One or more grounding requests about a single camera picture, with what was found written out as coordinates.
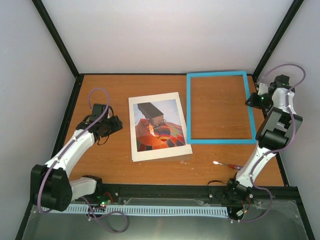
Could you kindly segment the blue wooden photo frame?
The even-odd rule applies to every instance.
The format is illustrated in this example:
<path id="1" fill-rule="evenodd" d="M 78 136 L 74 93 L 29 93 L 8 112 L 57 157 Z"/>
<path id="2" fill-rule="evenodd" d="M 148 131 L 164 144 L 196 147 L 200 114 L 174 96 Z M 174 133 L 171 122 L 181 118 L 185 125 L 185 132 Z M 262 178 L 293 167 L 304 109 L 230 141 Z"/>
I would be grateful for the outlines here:
<path id="1" fill-rule="evenodd" d="M 186 143 L 191 145 L 255 145 L 256 144 L 256 124 L 253 109 L 247 107 L 249 126 L 251 131 L 250 139 L 192 139 L 192 102 L 191 102 L 191 81 L 192 78 L 204 77 L 235 77 L 242 76 L 244 93 L 248 99 L 250 88 L 248 74 L 245 70 L 234 71 L 212 71 L 212 72 L 193 72 L 186 74 Z"/>

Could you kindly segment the red purple handled screwdriver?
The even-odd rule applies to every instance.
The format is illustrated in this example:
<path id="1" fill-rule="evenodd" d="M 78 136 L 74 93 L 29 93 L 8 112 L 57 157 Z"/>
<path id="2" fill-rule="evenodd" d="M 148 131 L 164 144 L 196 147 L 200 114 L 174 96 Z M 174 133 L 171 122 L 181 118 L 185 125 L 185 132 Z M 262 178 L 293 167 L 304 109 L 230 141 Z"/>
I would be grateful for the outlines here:
<path id="1" fill-rule="evenodd" d="M 226 166 L 228 168 L 231 168 L 231 169 L 235 169 L 235 170 L 241 170 L 243 167 L 240 166 L 240 165 L 236 165 L 236 164 L 228 164 L 228 163 L 221 163 L 221 162 L 218 162 L 218 161 L 213 161 L 212 162 L 214 165 L 221 165 L 221 166 Z"/>

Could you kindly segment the hot air balloon photo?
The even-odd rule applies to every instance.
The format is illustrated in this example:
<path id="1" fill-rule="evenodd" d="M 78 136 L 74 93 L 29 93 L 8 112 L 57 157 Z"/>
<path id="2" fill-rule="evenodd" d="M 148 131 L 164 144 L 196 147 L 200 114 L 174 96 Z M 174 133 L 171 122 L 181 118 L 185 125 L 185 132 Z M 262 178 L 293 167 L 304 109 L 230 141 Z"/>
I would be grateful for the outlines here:
<path id="1" fill-rule="evenodd" d="M 175 99 L 135 103 L 133 114 L 138 152 L 186 145 Z"/>

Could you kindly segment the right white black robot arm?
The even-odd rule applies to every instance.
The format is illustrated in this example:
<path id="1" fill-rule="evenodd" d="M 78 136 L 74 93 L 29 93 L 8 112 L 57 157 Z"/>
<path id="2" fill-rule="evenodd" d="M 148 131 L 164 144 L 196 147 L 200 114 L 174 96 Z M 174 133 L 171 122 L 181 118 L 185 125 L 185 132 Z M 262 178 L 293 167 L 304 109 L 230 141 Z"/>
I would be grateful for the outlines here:
<path id="1" fill-rule="evenodd" d="M 290 77 L 278 75 L 270 85 L 260 83 L 245 104 L 252 108 L 268 110 L 267 117 L 259 127 L 256 147 L 246 164 L 227 182 L 224 198 L 237 203 L 251 194 L 255 179 L 267 162 L 289 145 L 303 122 L 293 106 L 295 88 L 289 84 Z"/>

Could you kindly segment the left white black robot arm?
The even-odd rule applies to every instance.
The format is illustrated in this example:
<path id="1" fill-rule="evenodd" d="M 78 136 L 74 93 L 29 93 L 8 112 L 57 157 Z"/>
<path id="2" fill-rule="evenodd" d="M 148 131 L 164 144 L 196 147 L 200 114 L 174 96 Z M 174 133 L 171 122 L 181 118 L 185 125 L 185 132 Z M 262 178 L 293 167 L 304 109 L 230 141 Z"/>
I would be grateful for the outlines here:
<path id="1" fill-rule="evenodd" d="M 65 146 L 44 165 L 36 164 L 30 173 L 30 200 L 41 213 L 63 212 L 71 202 L 88 196 L 92 201 L 103 198 L 100 177 L 83 175 L 70 180 L 70 174 L 84 153 L 102 138 L 121 130 L 123 124 L 112 107 L 95 103 L 92 112 L 76 127 Z"/>

